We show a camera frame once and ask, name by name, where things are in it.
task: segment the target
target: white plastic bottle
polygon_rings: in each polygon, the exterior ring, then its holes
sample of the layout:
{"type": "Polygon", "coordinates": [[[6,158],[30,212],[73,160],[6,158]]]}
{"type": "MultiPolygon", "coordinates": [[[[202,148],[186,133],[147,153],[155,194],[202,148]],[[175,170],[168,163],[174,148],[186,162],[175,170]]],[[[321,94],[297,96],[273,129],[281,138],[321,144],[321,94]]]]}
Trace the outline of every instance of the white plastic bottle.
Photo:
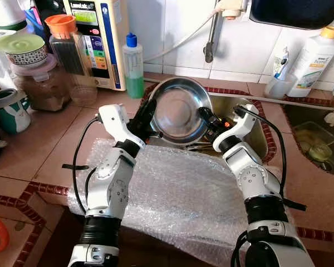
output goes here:
{"type": "Polygon", "coordinates": [[[334,27],[327,26],[319,36],[308,38],[300,51],[291,68],[291,74],[297,77],[297,81],[287,96],[307,96],[333,56],[334,27]]]}
{"type": "Polygon", "coordinates": [[[137,43],[136,35],[129,33],[126,36],[126,44],[122,47],[122,55],[127,94],[131,98],[142,98],[144,96],[143,47],[137,43]]]}

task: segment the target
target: jar with black contents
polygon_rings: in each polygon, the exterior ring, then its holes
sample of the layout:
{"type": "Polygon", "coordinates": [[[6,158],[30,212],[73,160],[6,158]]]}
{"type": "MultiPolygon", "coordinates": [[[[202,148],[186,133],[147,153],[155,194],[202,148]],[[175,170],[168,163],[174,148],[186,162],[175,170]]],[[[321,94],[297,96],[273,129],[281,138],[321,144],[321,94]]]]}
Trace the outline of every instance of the jar with black contents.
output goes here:
{"type": "Polygon", "coordinates": [[[18,65],[11,67],[17,75],[14,84],[27,94],[33,109],[57,111],[69,102],[70,79],[52,54],[48,54],[46,62],[34,69],[18,65]]]}

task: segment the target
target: glass jar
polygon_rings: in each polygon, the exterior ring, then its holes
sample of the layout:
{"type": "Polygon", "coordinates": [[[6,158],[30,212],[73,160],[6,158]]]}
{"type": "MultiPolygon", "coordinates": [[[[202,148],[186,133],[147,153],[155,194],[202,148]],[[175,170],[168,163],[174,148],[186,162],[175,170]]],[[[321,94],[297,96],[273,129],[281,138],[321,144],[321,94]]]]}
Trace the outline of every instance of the glass jar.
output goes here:
{"type": "Polygon", "coordinates": [[[69,74],[72,101],[77,105],[90,105],[96,101],[97,88],[92,76],[91,63],[86,56],[83,35],[77,31],[72,15],[59,14],[46,18],[52,36],[50,45],[58,63],[69,74]]]}
{"type": "Polygon", "coordinates": [[[12,65],[12,70],[17,75],[14,84],[26,93],[33,109],[57,111],[69,102],[70,80],[52,54],[48,54],[46,62],[35,69],[12,65]]]}

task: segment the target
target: tiled countertop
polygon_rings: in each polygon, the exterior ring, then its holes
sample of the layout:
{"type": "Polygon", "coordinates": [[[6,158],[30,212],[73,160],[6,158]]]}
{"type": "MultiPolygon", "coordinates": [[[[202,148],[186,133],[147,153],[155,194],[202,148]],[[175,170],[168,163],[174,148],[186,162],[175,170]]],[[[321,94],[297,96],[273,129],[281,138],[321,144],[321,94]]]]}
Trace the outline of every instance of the tiled countertop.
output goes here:
{"type": "MultiPolygon", "coordinates": [[[[161,75],[149,77],[161,79],[161,75]]],[[[255,96],[262,95],[265,85],[255,83],[228,82],[196,78],[202,85],[245,91],[255,96]]],[[[314,91],[313,97],[330,98],[322,91],[314,91]]],[[[125,105],[129,116],[136,112],[140,100],[128,98],[124,92],[100,90],[98,101],[87,107],[70,104],[60,112],[32,111],[32,125],[15,136],[2,134],[9,142],[0,156],[0,180],[6,195],[18,195],[29,182],[70,187],[71,171],[61,168],[71,163],[73,152],[86,123],[93,118],[97,108],[111,103],[125,105]]],[[[266,118],[276,124],[282,132],[287,149],[288,175],[287,197],[308,206],[307,212],[292,210],[296,226],[334,232],[334,175],[327,174],[308,161],[299,151],[292,131],[280,105],[262,102],[266,118]]],[[[102,125],[95,123],[87,132],[77,163],[84,164],[95,138],[109,138],[102,125]]],[[[277,136],[274,140],[278,146],[277,136]]],[[[281,168],[279,146],[270,165],[281,168]]]]}

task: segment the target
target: orange lid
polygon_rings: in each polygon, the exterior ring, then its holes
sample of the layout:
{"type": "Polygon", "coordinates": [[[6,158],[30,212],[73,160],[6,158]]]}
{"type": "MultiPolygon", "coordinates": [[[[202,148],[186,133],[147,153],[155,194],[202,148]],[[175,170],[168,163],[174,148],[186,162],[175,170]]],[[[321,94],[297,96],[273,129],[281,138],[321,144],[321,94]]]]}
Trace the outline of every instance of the orange lid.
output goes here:
{"type": "Polygon", "coordinates": [[[321,36],[328,39],[334,39],[334,27],[327,26],[322,29],[321,36]]]}
{"type": "Polygon", "coordinates": [[[76,17],[72,15],[53,15],[45,19],[51,33],[58,39],[69,39],[71,32],[77,31],[76,17]]]}

